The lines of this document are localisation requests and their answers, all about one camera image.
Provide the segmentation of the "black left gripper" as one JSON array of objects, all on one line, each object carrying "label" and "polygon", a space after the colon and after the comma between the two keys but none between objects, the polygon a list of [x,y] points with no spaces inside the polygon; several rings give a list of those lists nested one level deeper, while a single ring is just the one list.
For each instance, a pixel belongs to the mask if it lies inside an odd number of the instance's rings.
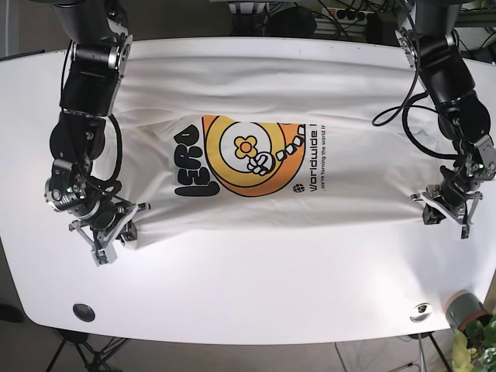
[{"label": "black left gripper", "polygon": [[450,210],[460,208],[458,223],[461,239],[468,239],[472,218],[482,198],[469,198],[484,181],[495,177],[495,148],[474,147],[468,154],[443,154],[440,159],[452,160],[452,170],[441,166],[443,182],[439,192],[421,192],[411,195],[412,202],[423,202],[422,218],[425,225],[437,225],[448,219],[454,221]]}]

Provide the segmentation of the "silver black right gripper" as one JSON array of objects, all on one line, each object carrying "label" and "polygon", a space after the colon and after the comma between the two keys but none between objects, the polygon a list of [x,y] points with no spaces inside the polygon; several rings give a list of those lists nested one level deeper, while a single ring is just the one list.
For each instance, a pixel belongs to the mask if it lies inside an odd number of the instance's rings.
[{"label": "silver black right gripper", "polygon": [[103,181],[91,176],[92,164],[79,167],[73,163],[54,163],[45,185],[45,202],[56,212],[75,216],[69,225],[90,246],[98,266],[117,259],[113,243],[137,240],[133,218],[151,209],[150,203],[129,204],[116,197],[122,185],[117,181],[121,164]]}]

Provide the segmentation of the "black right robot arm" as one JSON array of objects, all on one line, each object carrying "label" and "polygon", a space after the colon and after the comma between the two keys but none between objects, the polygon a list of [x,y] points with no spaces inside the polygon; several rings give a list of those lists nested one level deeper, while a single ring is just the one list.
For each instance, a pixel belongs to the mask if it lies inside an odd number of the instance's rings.
[{"label": "black right robot arm", "polygon": [[[133,36],[126,11],[117,1],[52,1],[70,38],[60,88],[60,114],[50,135],[53,157],[45,185],[46,203],[75,217],[69,225],[91,246],[97,265],[113,263],[113,243],[137,239],[133,217],[147,210],[119,197],[122,132],[112,114]],[[105,146],[105,126],[113,125],[116,159],[106,180],[92,176],[93,163]]]}]

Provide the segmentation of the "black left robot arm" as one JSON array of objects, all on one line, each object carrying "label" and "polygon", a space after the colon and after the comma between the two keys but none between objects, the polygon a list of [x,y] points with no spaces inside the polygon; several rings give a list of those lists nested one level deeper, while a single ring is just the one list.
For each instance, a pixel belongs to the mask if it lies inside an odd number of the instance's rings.
[{"label": "black left robot arm", "polygon": [[[406,137],[422,153],[438,160],[450,160],[453,168],[440,168],[443,180],[429,185],[424,192],[412,195],[422,202],[423,222],[437,225],[444,219],[461,228],[461,236],[470,235],[472,217],[483,198],[479,190],[495,177],[495,147],[490,135],[491,117],[477,97],[475,82],[458,47],[460,38],[455,24],[461,1],[400,1],[402,16],[396,36],[420,83],[420,94],[408,92],[401,105],[389,109],[393,117],[401,116]],[[453,153],[437,153],[422,145],[408,125],[410,109],[430,98],[442,135],[452,144]]]}]

